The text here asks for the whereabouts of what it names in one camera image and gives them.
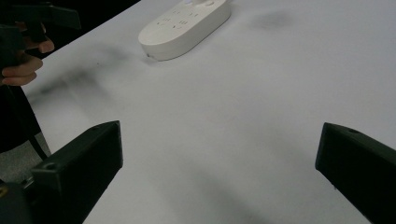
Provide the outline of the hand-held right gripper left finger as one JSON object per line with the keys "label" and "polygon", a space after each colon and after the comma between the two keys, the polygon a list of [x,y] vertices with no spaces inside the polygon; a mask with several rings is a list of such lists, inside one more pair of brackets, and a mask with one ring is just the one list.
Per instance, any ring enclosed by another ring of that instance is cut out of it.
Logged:
{"label": "hand-held right gripper left finger", "polygon": [[82,224],[123,165],[120,123],[91,127],[32,169],[37,224]]}

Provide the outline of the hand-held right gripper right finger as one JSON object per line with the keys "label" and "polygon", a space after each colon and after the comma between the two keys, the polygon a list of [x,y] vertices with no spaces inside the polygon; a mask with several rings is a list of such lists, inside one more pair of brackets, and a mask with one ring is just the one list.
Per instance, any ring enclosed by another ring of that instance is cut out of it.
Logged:
{"label": "hand-held right gripper right finger", "polygon": [[396,150],[370,136],[324,123],[315,163],[372,224],[396,224]]}

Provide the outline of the white power strip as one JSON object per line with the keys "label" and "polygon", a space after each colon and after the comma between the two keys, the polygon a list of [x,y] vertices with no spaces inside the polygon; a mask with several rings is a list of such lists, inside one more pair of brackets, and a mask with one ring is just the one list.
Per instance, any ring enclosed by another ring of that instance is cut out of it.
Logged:
{"label": "white power strip", "polygon": [[138,41],[148,57],[172,60],[202,42],[231,14],[228,0],[183,0],[146,25]]}

